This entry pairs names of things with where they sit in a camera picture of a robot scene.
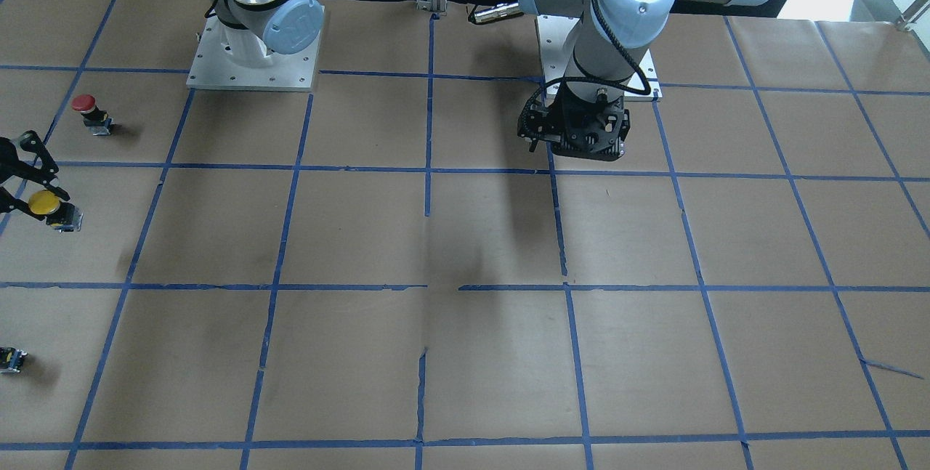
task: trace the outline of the yellow button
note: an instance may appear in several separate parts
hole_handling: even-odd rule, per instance
[[[47,216],[56,212],[59,206],[61,206],[59,198],[47,190],[41,190],[29,197],[30,211],[39,216]]]

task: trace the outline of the red button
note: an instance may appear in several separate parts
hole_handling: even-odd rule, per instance
[[[96,105],[97,100],[90,94],[82,94],[70,101],[70,108],[80,113],[89,113]]]

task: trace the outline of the white mounting plate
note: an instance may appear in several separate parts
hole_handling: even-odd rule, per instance
[[[243,67],[229,58],[220,41],[219,26],[219,20],[210,17],[203,27],[187,76],[189,89],[311,92],[322,33],[306,49],[296,54],[277,54],[279,60],[272,66],[255,68]]]
[[[542,59],[542,70],[547,82],[565,75],[565,66],[568,66],[568,59],[572,54],[572,47],[565,46],[565,39],[568,39],[568,33],[571,32],[576,23],[578,23],[577,17],[544,15],[537,17],[537,20],[535,20],[539,36],[539,57]],[[645,51],[640,66],[642,66],[642,72],[645,73],[645,77],[652,85],[653,96],[624,92],[623,98],[627,102],[652,102],[653,98],[660,100],[662,98],[662,87],[658,85],[658,75],[655,73],[655,64],[652,62],[652,52]],[[642,87],[642,81],[638,76],[634,75],[630,79],[630,86]],[[555,93],[558,91],[558,85],[550,86],[546,89],[546,97],[553,100]]]

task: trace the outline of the small electronic component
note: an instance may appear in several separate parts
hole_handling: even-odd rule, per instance
[[[23,368],[26,354],[19,348],[0,347],[0,374],[17,374]]]
[[[20,161],[17,145],[23,151],[34,153],[39,165],[33,166]],[[20,211],[39,219],[40,222],[46,222],[58,232],[79,231],[84,215],[77,206],[68,203],[70,196],[57,186],[58,171],[55,160],[34,130],[27,130],[16,139],[0,138],[0,185],[16,176],[43,187],[43,190],[29,198],[29,202],[25,202],[0,186],[0,214]]]
[[[109,136],[113,119],[106,110],[97,107],[97,99],[90,94],[82,94],[70,101],[70,108],[84,117],[84,126],[94,136]]]

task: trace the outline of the blue grid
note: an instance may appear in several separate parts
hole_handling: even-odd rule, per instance
[[[80,75],[84,72],[109,72],[109,73],[186,73],[185,69],[128,69],[128,68],[96,68],[96,67],[87,67],[86,63],[89,60],[91,53],[93,52],[94,46],[96,46],[97,40],[100,38],[100,34],[103,31],[103,28],[106,24],[107,18],[110,16],[110,13],[113,10],[113,6],[116,3],[116,0],[110,1],[109,7],[107,8],[106,13],[102,21],[100,21],[100,26],[97,28],[97,32],[93,37],[91,45],[87,50],[86,56],[84,56],[83,62],[79,67],[53,67],[53,66],[23,66],[23,65],[0,65],[0,69],[13,69],[13,70],[70,70],[71,72],[76,72],[76,77],[74,77],[72,85],[68,90],[65,98],[60,103],[60,108],[57,111],[57,115],[53,119],[49,131],[46,133],[46,138],[44,140],[49,140],[52,135],[53,130],[57,125],[57,120],[59,120],[61,113],[64,111],[65,106],[67,105],[70,96],[73,93],[74,87],[76,86]],[[72,282],[17,282],[17,281],[2,281],[0,282],[0,288],[3,287],[23,287],[23,288],[69,288],[69,289],[99,289],[99,288],[113,288],[120,289],[120,297],[117,301],[116,310],[113,313],[112,322],[110,322],[110,328],[104,342],[104,347],[102,354],[100,355],[99,364],[97,364],[97,370],[95,372],[93,383],[89,391],[89,396],[87,396],[86,404],[84,404],[84,410],[79,421],[76,434],[72,442],[64,443],[0,443],[0,450],[9,450],[9,451],[24,451],[24,450],[59,450],[59,451],[68,451],[68,459],[65,466],[66,470],[71,470],[73,468],[74,459],[76,459],[76,454],[80,450],[143,450],[143,449],[156,449],[156,450],[241,450],[242,451],[242,460],[240,468],[246,470],[250,450],[255,449],[315,449],[315,447],[411,447],[415,450],[415,468],[416,470],[421,470],[422,468],[422,450],[423,447],[455,447],[455,446],[507,446],[507,445],[581,445],[585,449],[585,459],[586,459],[586,468],[588,470],[594,470],[594,456],[592,455],[591,447],[594,445],[600,444],[630,444],[630,443],[700,443],[700,442],[739,442],[743,447],[743,453],[745,456],[746,464],[748,469],[753,469],[753,460],[751,460],[751,451],[750,443],[751,441],[756,440],[776,440],[776,439],[817,439],[817,438],[887,438],[891,441],[896,451],[898,461],[902,469],[907,469],[906,461],[904,460],[903,454],[901,453],[900,447],[898,446],[898,438],[903,437],[930,437],[930,430],[894,430],[888,420],[887,413],[884,410],[883,404],[881,404],[881,398],[878,394],[877,388],[875,387],[874,381],[871,378],[870,369],[866,362],[862,360],[862,354],[860,347],[858,346],[858,341],[856,335],[854,334],[852,325],[849,321],[849,317],[846,314],[846,308],[844,308],[843,301],[841,300],[841,292],[846,291],[875,291],[875,292],[884,292],[884,291],[904,291],[904,292],[930,292],[930,287],[894,287],[893,285],[867,285],[862,287],[862,285],[835,285],[833,282],[833,277],[830,275],[830,269],[826,262],[826,258],[823,255],[823,252],[820,248],[820,242],[817,240],[817,236],[814,233],[813,226],[811,225],[810,218],[807,216],[807,212],[804,208],[804,202],[801,199],[800,192],[796,186],[797,179],[814,179],[815,181],[854,181],[854,182],[897,182],[901,189],[903,189],[904,194],[907,196],[907,199],[910,202],[911,208],[916,215],[916,217],[921,222],[924,232],[927,232],[926,220],[921,215],[919,209],[914,204],[913,199],[910,196],[909,191],[907,191],[907,183],[909,182],[930,182],[930,178],[909,178],[901,177],[897,169],[894,167],[894,163],[888,155],[886,149],[884,149],[881,139],[877,135],[877,132],[874,129],[873,124],[871,123],[866,110],[863,108],[860,99],[860,95],[898,95],[898,96],[928,96],[930,93],[926,92],[875,92],[875,90],[856,90],[852,86],[846,72],[844,72],[843,66],[839,62],[839,59],[833,52],[833,47],[830,47],[826,37],[823,36],[821,31],[821,36],[824,38],[824,42],[827,44],[828,49],[830,50],[831,56],[833,56],[834,62],[836,62],[840,72],[843,73],[844,80],[846,80],[848,89],[847,90],[834,90],[834,89],[782,89],[782,87],[760,87],[755,86],[753,76],[751,76],[748,66],[745,62],[745,59],[740,50],[740,45],[738,45],[737,39],[735,39],[732,28],[728,19],[724,18],[725,24],[727,24],[727,29],[730,33],[731,39],[734,43],[735,49],[737,50],[737,55],[740,57],[740,62],[743,66],[743,69],[747,75],[748,82],[750,86],[714,86],[714,85],[702,85],[702,84],[662,84],[663,86],[688,86],[688,87],[700,87],[701,89],[739,89],[739,90],[751,90],[759,104],[761,114],[764,117],[764,121],[767,124],[769,129],[770,136],[773,139],[774,144],[776,145],[778,156],[782,162],[784,168],[784,174],[715,174],[715,173],[700,173],[700,172],[677,172],[674,169],[674,162],[672,162],[671,149],[668,146],[668,140],[665,135],[664,126],[662,126],[662,119],[660,114],[660,108],[658,108],[657,103],[653,103],[653,109],[655,114],[655,119],[657,119],[658,129],[660,130],[660,136],[663,143],[663,149],[666,154],[668,161],[668,172],[662,171],[588,171],[588,170],[557,170],[555,169],[554,159],[551,155],[551,150],[548,150],[549,158],[549,168],[548,169],[433,169],[432,168],[432,85],[433,80],[435,79],[461,79],[461,80],[481,80],[481,81],[512,81],[512,80],[523,80],[523,81],[539,81],[537,76],[504,76],[504,77],[494,77],[494,76],[455,76],[455,75],[436,75],[433,73],[433,46],[434,46],[434,22],[439,20],[438,16],[432,16],[429,19],[429,72],[425,73],[365,73],[365,72],[349,72],[348,70],[322,70],[321,73],[334,73],[334,75],[359,75],[359,76],[395,76],[395,77],[419,77],[427,78],[429,80],[429,92],[428,92],[428,115],[427,115],[427,149],[426,149],[426,163],[424,168],[378,168],[378,166],[303,166],[300,165],[302,162],[302,153],[305,149],[306,138],[309,130],[309,124],[311,119],[311,110],[312,110],[312,97],[308,100],[308,105],[306,109],[306,116],[304,120],[304,125],[302,128],[302,138],[300,138],[299,153],[296,156],[293,166],[263,166],[263,165],[243,165],[243,164],[196,164],[196,163],[173,163],[173,156],[177,148],[177,143],[179,142],[180,136],[182,136],[182,130],[184,128],[184,123],[189,113],[190,105],[193,101],[193,96],[195,92],[191,91],[188,95],[187,102],[183,110],[182,118],[177,124],[177,130],[175,132],[172,144],[169,150],[169,154],[166,156],[166,161],[163,163],[126,163],[126,162],[60,162],[60,165],[63,166],[115,166],[116,168],[135,168],[139,166],[140,168],[160,168],[161,169],[161,181],[165,181],[167,174],[169,174],[170,169],[280,169],[280,170],[292,170],[292,181],[290,186],[290,191],[288,194],[288,208],[286,208],[285,222],[283,223],[282,229],[282,239],[281,245],[279,248],[278,258],[275,265],[275,277],[270,284],[261,284],[261,285],[203,285],[203,284],[140,284],[133,283],[132,278],[136,270],[137,261],[139,261],[140,253],[142,253],[142,247],[145,242],[145,238],[148,235],[150,224],[152,224],[154,212],[156,206],[159,202],[159,198],[162,192],[162,185],[157,186],[153,194],[152,202],[150,202],[149,212],[146,216],[145,222],[142,226],[142,231],[139,235],[139,240],[137,241],[136,248],[133,254],[132,261],[130,262],[129,271],[126,274],[126,279],[122,283],[72,283]],[[884,156],[888,161],[888,164],[891,166],[893,171],[892,177],[854,177],[854,176],[795,176],[791,174],[791,170],[788,168],[788,163],[784,158],[783,153],[781,152],[780,145],[778,144],[777,138],[775,136],[774,130],[770,119],[768,118],[767,112],[763,103],[761,103],[761,97],[759,92],[761,90],[777,90],[778,92],[811,92],[811,93],[836,93],[836,94],[852,94],[856,99],[857,104],[862,110],[863,117],[866,123],[869,125],[870,130],[873,132],[873,136],[876,139],[876,142],[881,147]],[[549,179],[551,179],[551,191],[552,191],[552,202],[554,202],[554,223],[556,225],[556,234],[559,241],[559,251],[560,251],[560,262],[562,268],[562,275],[567,275],[567,255],[565,255],[565,241],[564,236],[562,236],[562,220],[561,220],[561,211],[560,203],[558,196],[558,176],[562,175],[617,175],[617,176],[654,176],[654,177],[667,177],[672,181],[672,186],[674,186],[675,194],[682,210],[682,219],[684,225],[685,235],[687,235],[688,245],[692,255],[692,261],[694,262],[695,272],[697,273],[697,285],[578,285],[578,284],[569,284],[562,283],[561,285],[463,285],[460,289],[462,291],[562,291],[565,294],[565,304],[567,305],[567,314],[568,314],[568,323],[569,323],[569,334],[572,341],[572,353],[575,366],[575,385],[577,385],[578,391],[578,403],[579,403],[579,420],[581,420],[581,436],[580,437],[549,437],[549,438],[524,438],[524,437],[508,437],[508,438],[451,438],[451,439],[439,439],[439,440],[424,440],[423,438],[423,427],[424,427],[424,397],[426,391],[426,363],[427,363],[427,353],[423,352],[418,362],[418,427],[416,427],[416,436],[412,439],[372,439],[372,440],[339,440],[339,439],[330,439],[330,440],[294,440],[294,441],[255,441],[253,440],[254,426],[256,415],[258,415],[259,407],[259,398],[262,393],[262,381],[263,381],[263,368],[265,367],[265,361],[267,360],[268,348],[270,345],[270,334],[272,334],[273,318],[275,318],[275,304],[276,296],[279,291],[405,291],[409,288],[423,288],[425,285],[299,285],[299,284],[282,284],[280,283],[281,267],[283,264],[283,257],[285,257],[286,252],[286,242],[288,242],[288,232],[290,217],[293,211],[294,198],[296,194],[296,186],[298,186],[299,173],[304,170],[315,170],[315,171],[364,171],[364,172],[408,172],[408,173],[422,173],[426,178],[426,199],[425,199],[425,214],[429,215],[429,183],[431,183],[431,176],[434,173],[440,174],[456,174],[456,173],[490,173],[490,174],[548,174]],[[821,264],[823,265],[824,273],[828,279],[827,285],[706,285],[703,281],[703,278],[700,274],[700,262],[698,261],[697,249],[695,249],[694,239],[691,235],[690,225],[688,224],[687,211],[685,211],[684,199],[681,195],[681,189],[678,182],[679,178],[735,178],[735,179],[781,179],[782,181],[790,182],[791,188],[793,188],[793,194],[795,195],[797,204],[800,208],[801,215],[804,216],[805,224],[807,225],[810,238],[814,243],[816,248],[818,258],[820,258]],[[3,222],[0,222],[0,236],[6,228],[7,218],[4,218]],[[265,335],[262,341],[262,353],[260,354],[259,360],[259,369],[256,371],[256,383],[253,391],[253,400],[250,407],[248,426],[246,430],[246,438],[243,441],[227,441],[227,440],[218,440],[213,442],[182,442],[182,441],[172,441],[172,442],[86,442],[82,440],[84,428],[86,428],[87,419],[89,419],[90,411],[93,406],[94,397],[97,393],[97,387],[99,387],[100,379],[102,378],[104,368],[106,366],[107,357],[110,351],[110,347],[113,344],[113,338],[116,334],[116,327],[118,325],[122,310],[126,301],[126,295],[131,289],[170,289],[170,291],[202,291],[202,289],[226,289],[226,291],[255,291],[260,289],[264,291],[268,289],[270,291],[270,300],[269,300],[269,311],[268,311],[268,321],[265,328]],[[711,325],[711,331],[713,333],[714,341],[717,346],[718,356],[721,360],[721,367],[724,371],[724,380],[727,381],[727,389],[730,394],[731,402],[733,405],[735,423],[737,423],[737,433],[735,434],[683,434],[683,436],[621,436],[621,437],[596,437],[591,436],[590,429],[588,428],[588,417],[587,417],[587,405],[585,401],[585,391],[584,391],[584,377],[581,370],[581,349],[578,347],[578,330],[577,323],[575,323],[575,314],[574,314],[574,301],[572,298],[573,291],[699,291],[701,293],[702,299],[704,301],[705,309],[708,315],[708,321]],[[884,424],[886,424],[886,429],[884,430],[861,430],[861,431],[775,431],[774,433],[751,433],[751,431],[746,431],[741,419],[740,407],[738,407],[737,395],[733,387],[733,381],[729,373],[729,368],[727,364],[727,358],[725,357],[725,351],[723,344],[721,343],[720,335],[717,330],[716,320],[713,314],[713,308],[708,298],[708,292],[710,291],[818,291],[818,292],[830,292],[834,295],[834,299],[837,303],[838,310],[841,313],[841,317],[844,319],[844,325],[846,325],[847,332],[851,342],[853,342],[854,348],[856,349],[858,357],[860,357],[860,365],[863,370],[863,375],[869,384],[870,390],[873,392],[873,397],[876,403],[876,407],[880,411],[881,417],[883,418]]]

